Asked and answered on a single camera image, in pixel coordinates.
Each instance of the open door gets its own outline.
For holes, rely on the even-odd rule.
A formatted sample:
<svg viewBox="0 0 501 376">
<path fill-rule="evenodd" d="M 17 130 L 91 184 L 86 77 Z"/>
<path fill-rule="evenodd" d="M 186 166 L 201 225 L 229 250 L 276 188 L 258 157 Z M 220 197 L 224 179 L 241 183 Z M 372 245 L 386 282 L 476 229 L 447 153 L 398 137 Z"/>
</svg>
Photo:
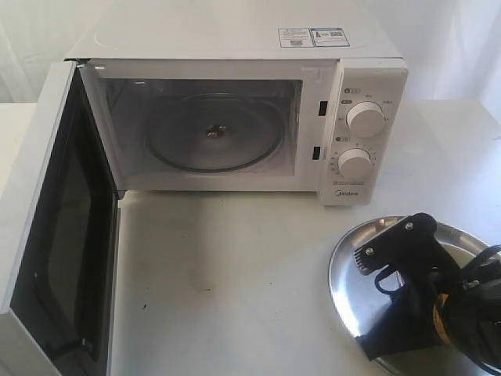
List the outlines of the open door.
<svg viewBox="0 0 501 376">
<path fill-rule="evenodd" d="M 16 250 L 3 304 L 62 375 L 106 375 L 117 200 L 78 69 L 54 64 L 0 200 L 13 219 L 0 241 Z"/>
</svg>

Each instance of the microwave oven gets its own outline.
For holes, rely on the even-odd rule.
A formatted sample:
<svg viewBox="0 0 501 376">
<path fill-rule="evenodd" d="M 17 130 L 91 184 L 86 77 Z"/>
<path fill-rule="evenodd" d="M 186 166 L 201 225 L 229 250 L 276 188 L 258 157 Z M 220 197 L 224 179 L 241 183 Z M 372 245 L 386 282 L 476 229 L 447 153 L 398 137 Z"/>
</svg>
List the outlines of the microwave oven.
<svg viewBox="0 0 501 376">
<path fill-rule="evenodd" d="M 0 192 L 0 365 L 109 374 L 127 190 L 368 203 L 407 69 L 350 0 L 119 0 L 52 65 Z"/>
</svg>

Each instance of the power knob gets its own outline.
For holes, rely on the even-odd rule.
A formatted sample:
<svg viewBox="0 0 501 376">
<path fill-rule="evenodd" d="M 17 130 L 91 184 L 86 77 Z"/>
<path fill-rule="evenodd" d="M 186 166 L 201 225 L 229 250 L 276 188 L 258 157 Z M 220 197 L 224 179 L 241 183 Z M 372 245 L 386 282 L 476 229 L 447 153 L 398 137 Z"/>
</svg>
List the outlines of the power knob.
<svg viewBox="0 0 501 376">
<path fill-rule="evenodd" d="M 361 102 L 346 116 L 351 133 L 358 137 L 372 137 L 384 128 L 384 114 L 374 102 Z"/>
<path fill-rule="evenodd" d="M 365 150 L 350 149 L 339 156 L 337 167 L 346 179 L 360 180 L 368 176 L 373 164 Z"/>
</svg>

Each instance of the white table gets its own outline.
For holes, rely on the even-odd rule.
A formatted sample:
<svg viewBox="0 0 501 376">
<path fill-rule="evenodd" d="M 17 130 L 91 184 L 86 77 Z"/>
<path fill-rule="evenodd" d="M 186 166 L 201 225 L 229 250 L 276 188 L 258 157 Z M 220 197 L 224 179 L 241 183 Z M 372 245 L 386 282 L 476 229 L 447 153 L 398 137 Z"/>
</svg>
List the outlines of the white table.
<svg viewBox="0 0 501 376">
<path fill-rule="evenodd" d="M 0 106 L 0 193 L 32 110 Z M 367 219 L 421 211 L 501 242 L 501 127 L 474 101 L 404 102 L 367 206 L 128 192 L 121 210 L 113 376 L 385 374 L 333 310 L 333 246 Z"/>
</svg>

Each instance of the brand logo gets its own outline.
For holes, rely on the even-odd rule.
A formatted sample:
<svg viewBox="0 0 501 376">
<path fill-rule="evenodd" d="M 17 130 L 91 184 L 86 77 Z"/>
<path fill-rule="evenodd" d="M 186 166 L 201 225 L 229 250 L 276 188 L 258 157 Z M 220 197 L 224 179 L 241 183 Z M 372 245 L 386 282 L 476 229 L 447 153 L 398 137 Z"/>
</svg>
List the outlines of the brand logo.
<svg viewBox="0 0 501 376">
<path fill-rule="evenodd" d="M 347 190 L 337 190 L 336 192 L 334 192 L 334 194 L 336 196 L 358 196 L 359 195 L 358 192 L 350 192 Z"/>
</svg>

